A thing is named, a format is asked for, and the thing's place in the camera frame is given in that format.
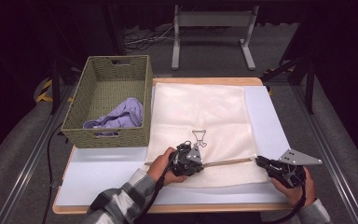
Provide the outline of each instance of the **folded towel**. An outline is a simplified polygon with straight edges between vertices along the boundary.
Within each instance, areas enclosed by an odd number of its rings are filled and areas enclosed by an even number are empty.
[[[133,128],[142,126],[144,118],[143,105],[133,97],[127,98],[106,116],[89,120],[83,124],[84,129],[91,128]]]
[[[170,186],[215,188],[268,181],[264,169],[243,160],[257,154],[243,87],[158,83],[145,162],[185,141],[199,144],[204,164],[246,162],[207,167]]]

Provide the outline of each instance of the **green wicker basket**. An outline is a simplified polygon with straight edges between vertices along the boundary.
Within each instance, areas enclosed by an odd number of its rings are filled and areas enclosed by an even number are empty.
[[[92,56],[84,67],[62,132],[78,148],[146,147],[150,137],[153,72],[149,56]],[[128,97],[144,106],[141,127],[83,129],[87,120],[107,115]],[[98,133],[117,133],[98,136]]]

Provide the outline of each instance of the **plaid sleeve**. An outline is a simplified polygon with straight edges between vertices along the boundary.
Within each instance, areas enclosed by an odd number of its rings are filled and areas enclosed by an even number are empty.
[[[312,204],[301,208],[297,213],[301,224],[332,224],[326,209],[321,200],[317,199]]]
[[[138,169],[120,189],[107,189],[89,206],[83,223],[132,223],[150,202],[155,183]]]

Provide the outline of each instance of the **white cloth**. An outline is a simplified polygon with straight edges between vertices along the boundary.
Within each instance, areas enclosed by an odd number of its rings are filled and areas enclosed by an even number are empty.
[[[203,131],[196,138],[192,131]],[[185,141],[200,146],[202,163],[253,158],[257,154],[243,87],[163,84],[155,88],[150,142],[145,162],[152,162],[167,147]],[[254,161],[207,167],[190,176],[183,188],[215,188],[268,181]]]

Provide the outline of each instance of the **purple cloth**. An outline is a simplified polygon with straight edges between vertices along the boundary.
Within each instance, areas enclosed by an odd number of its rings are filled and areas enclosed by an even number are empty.
[[[84,129],[92,128],[133,128],[142,126],[144,106],[133,97],[127,98],[108,115],[83,124]]]

